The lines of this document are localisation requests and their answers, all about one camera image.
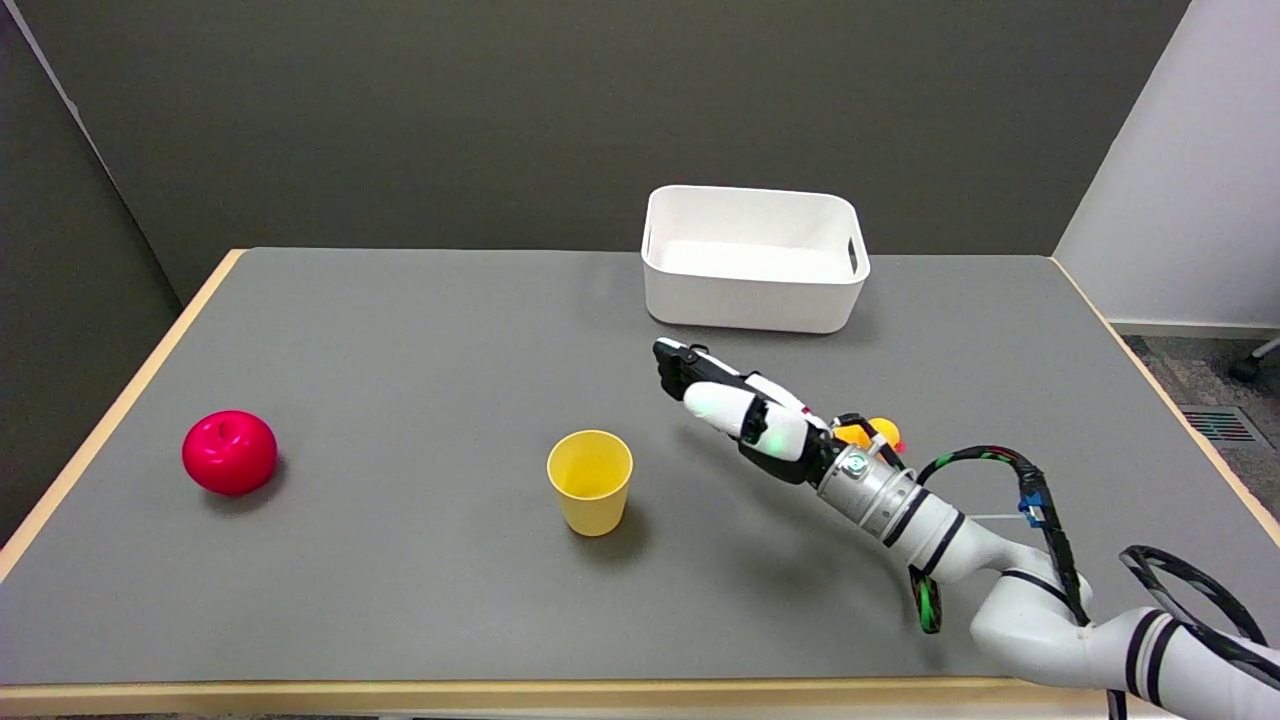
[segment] robot finger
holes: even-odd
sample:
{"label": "robot finger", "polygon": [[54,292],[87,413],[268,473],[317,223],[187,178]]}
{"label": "robot finger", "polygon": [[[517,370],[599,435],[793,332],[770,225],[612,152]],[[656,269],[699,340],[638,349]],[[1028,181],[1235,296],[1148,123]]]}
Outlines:
{"label": "robot finger", "polygon": [[719,383],[694,383],[685,392],[685,409],[740,445],[794,462],[810,437],[809,419],[759,395]]}

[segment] red apple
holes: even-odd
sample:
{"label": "red apple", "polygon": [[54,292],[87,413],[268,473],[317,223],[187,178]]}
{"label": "red apple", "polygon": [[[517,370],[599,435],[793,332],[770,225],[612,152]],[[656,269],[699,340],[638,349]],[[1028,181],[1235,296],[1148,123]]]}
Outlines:
{"label": "red apple", "polygon": [[200,487],[244,495],[275,471],[275,433],[257,415],[223,410],[196,423],[182,441],[182,466]]}

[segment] green cable tie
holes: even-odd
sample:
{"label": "green cable tie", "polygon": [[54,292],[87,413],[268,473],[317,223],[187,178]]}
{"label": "green cable tie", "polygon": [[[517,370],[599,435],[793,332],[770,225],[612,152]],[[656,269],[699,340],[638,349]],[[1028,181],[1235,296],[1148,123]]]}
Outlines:
{"label": "green cable tie", "polygon": [[934,628],[936,615],[933,612],[933,594],[929,592],[929,582],[919,583],[920,592],[920,628],[929,632]]}

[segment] gray table surface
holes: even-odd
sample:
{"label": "gray table surface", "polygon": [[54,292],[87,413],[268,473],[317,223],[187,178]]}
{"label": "gray table surface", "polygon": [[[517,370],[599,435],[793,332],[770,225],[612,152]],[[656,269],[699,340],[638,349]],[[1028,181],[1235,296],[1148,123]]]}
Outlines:
{"label": "gray table surface", "polygon": [[[922,635],[902,566],[659,389],[660,334],[819,414],[892,418],[915,466],[1020,450],[1097,618],[1149,603],[1115,559],[1135,542],[1256,610],[1280,594],[1275,544],[1046,259],[874,258],[850,324],[806,337],[663,327],[636,255],[252,250],[0,584],[0,683],[993,674],[966,632],[993,578],[945,588]],[[262,415],[285,461],[236,501],[178,452],[224,407]],[[591,427],[635,454],[598,539],[544,471]],[[931,484],[1015,512],[998,465]]]}

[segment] cable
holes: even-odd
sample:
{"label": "cable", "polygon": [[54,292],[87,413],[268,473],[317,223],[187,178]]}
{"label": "cable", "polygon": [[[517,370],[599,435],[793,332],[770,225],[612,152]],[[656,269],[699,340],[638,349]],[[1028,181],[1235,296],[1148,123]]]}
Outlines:
{"label": "cable", "polygon": [[[1066,538],[1062,523],[1057,518],[1057,509],[1053,506],[1053,497],[1050,495],[1044,473],[1030,460],[1007,447],[975,445],[942,455],[925,465],[915,478],[916,484],[923,487],[934,473],[961,460],[995,460],[1012,468],[1014,474],[1018,475],[1018,510],[1027,516],[1033,528],[1039,528],[1044,534],[1044,544],[1048,547],[1053,570],[1057,573],[1057,580],[1066,596],[1066,606],[1078,625],[1082,628],[1088,625],[1091,620],[1080,597],[1080,575],[1075,570],[1071,542]],[[911,593],[915,597],[920,626],[925,633],[937,633],[942,625],[942,592],[932,578],[914,565],[910,566],[910,574]],[[1107,716],[1111,720],[1125,720],[1129,716],[1129,708],[1124,692],[1107,689],[1106,693]]]}
{"label": "cable", "polygon": [[1156,598],[1156,602],[1172,615],[1174,620],[1181,624],[1183,628],[1187,628],[1187,632],[1208,648],[1210,652],[1260,683],[1274,689],[1280,689],[1280,665],[1248,650],[1230,635],[1204,624],[1180,602],[1174,600],[1169,588],[1156,578],[1156,569],[1164,570],[1185,582],[1198,593],[1207,597],[1235,625],[1240,635],[1257,644],[1271,647],[1267,644],[1266,638],[1262,637],[1262,630],[1253,620],[1253,615],[1244,607],[1244,603],[1236,600],[1221,583],[1181,557],[1157,547],[1144,544],[1129,546],[1120,553],[1120,562],[1133,573],[1134,578],[1138,578],[1138,582],[1147,588],[1151,597]]}

